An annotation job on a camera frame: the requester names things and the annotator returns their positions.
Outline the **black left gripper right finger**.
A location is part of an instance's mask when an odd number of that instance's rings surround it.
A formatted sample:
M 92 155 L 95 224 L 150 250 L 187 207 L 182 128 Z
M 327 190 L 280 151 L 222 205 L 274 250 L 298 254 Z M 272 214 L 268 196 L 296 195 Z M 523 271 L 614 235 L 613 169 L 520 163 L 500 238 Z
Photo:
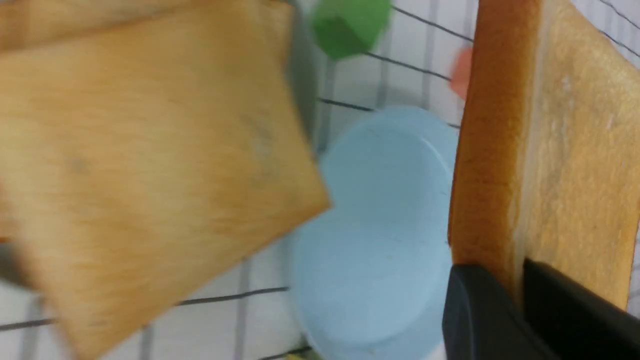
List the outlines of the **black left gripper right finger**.
M 528 325 L 560 360 L 637 360 L 639 319 L 550 265 L 526 260 Z

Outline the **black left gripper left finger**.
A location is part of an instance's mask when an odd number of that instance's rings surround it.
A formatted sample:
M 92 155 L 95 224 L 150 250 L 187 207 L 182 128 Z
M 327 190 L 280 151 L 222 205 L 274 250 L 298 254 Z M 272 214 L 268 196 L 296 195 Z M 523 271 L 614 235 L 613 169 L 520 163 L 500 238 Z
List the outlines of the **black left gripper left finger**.
M 503 285 L 477 264 L 451 267 L 442 317 L 449 360 L 558 360 Z

